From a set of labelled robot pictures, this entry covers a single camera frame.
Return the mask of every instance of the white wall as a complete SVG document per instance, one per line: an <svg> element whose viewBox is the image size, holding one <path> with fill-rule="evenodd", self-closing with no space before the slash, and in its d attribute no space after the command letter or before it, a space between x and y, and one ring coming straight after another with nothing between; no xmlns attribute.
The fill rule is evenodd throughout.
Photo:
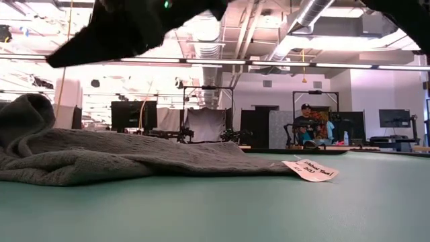
<svg viewBox="0 0 430 242"><path fill-rule="evenodd" d="M419 65L419 57L409 65ZM417 71L394 72L394 101L396 108L409 109L411 115L417 115L417 134L423 140L425 127L425 91L423 90L422 74ZM412 128L398 128L397 134L412 136Z"/></svg>
<svg viewBox="0 0 430 242"><path fill-rule="evenodd" d="M330 79L330 88L331 91L339 92L339 111L350 112L352 110L351 71L343 71Z"/></svg>
<svg viewBox="0 0 430 242"><path fill-rule="evenodd" d="M393 71L350 71L352 111L364 110L366 137L393 134L379 123L379 109L396 109Z"/></svg>
<svg viewBox="0 0 430 242"><path fill-rule="evenodd" d="M324 75L306 75L307 83L303 83L303 75L291 77L289 75L268 75L244 73L234 90L234 118L233 128L239 130L241 127L241 110L254 110L254 106L279 106L280 110L292 110L292 92L313 90L313 81L322 81L322 90L330 91L330 80ZM231 80L231 73L223 73L224 86ZM263 80L272 80L272 88L263 87ZM221 108L229 108L230 100L222 95ZM325 95L304 94L296 103L296 110L302 104L314 106L331 106L333 101Z"/></svg>
<svg viewBox="0 0 430 242"><path fill-rule="evenodd" d="M419 65L419 58L409 65ZM400 134L412 137L412 128L380 128L379 109L409 109L418 116L417 134L423 138L426 73L416 71L346 70L330 80L331 91L340 93L341 111L365 111L366 137Z"/></svg>

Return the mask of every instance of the cable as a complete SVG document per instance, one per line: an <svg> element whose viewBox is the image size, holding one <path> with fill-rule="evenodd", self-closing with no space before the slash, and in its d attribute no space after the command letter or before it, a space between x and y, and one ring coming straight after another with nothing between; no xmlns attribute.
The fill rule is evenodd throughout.
<svg viewBox="0 0 430 242"><path fill-rule="evenodd" d="M6 39L5 39L5 44L7 44L7 41L9 40L9 37L6 37Z"/></svg>
<svg viewBox="0 0 430 242"><path fill-rule="evenodd" d="M144 109L145 104L146 104L146 99L148 99L149 92L151 92L151 87L153 86L153 83L154 83L154 79L153 79L153 80L151 80L151 82L150 82L150 84L149 84L148 92L146 93L146 96L145 96L145 100L143 101L142 107L140 107L139 125L138 125L138 129L139 129L139 130L141 130L141 129L142 129L142 115L143 115L143 109Z"/></svg>
<svg viewBox="0 0 430 242"><path fill-rule="evenodd" d="M304 62L304 49L302 50L302 62ZM302 80L303 83L307 83L305 76L306 76L306 67L303 66L303 80Z"/></svg>
<svg viewBox="0 0 430 242"><path fill-rule="evenodd" d="M70 40L70 31L71 31L71 26L72 26L72 11L73 11L73 0L71 0L71 2L70 2L69 26L68 26L68 30L67 30L67 41ZM60 84L60 93L58 94L58 103L56 105L56 110L55 110L55 117L57 119L58 119L58 113L60 112L62 90L65 86L65 77L66 77L66 67L64 68L64 70L62 72L62 79L61 79L61 84Z"/></svg>

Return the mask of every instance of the blue object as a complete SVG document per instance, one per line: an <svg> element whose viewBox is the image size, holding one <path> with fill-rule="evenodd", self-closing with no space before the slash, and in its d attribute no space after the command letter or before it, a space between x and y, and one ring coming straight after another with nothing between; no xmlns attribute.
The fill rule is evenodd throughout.
<svg viewBox="0 0 430 242"><path fill-rule="evenodd" d="M345 131L343 133L343 145L349 145L349 136L348 131Z"/></svg>
<svg viewBox="0 0 430 242"><path fill-rule="evenodd" d="M333 130L335 129L335 125L332 122L327 121L326 126L327 126L327 138L329 140L334 140L335 138L333 138Z"/></svg>
<svg viewBox="0 0 430 242"><path fill-rule="evenodd" d="M302 139L303 139L303 143L305 143L306 141L308 141L308 140L312 140L311 138L310 138L310 135L309 135L309 133L308 132L305 132L304 134L302 134Z"/></svg>
<svg viewBox="0 0 430 242"><path fill-rule="evenodd" d="M26 27L19 27L19 30L25 35L30 36L30 31Z"/></svg>

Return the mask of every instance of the folded cloth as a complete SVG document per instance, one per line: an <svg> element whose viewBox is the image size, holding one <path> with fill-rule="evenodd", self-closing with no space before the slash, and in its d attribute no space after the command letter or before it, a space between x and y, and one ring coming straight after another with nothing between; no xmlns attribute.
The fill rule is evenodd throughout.
<svg viewBox="0 0 430 242"><path fill-rule="evenodd" d="M292 175L234 143L184 145L133 134L52 128L52 105L27 94L0 110L0 180L76 186L150 175Z"/></svg>

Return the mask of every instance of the green led light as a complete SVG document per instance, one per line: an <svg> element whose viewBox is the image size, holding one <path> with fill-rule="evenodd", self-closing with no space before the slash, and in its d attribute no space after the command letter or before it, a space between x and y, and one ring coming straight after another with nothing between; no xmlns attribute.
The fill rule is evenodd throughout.
<svg viewBox="0 0 430 242"><path fill-rule="evenodd" d="M172 6L172 4L169 0L164 1L164 8L170 8L171 6Z"/></svg>

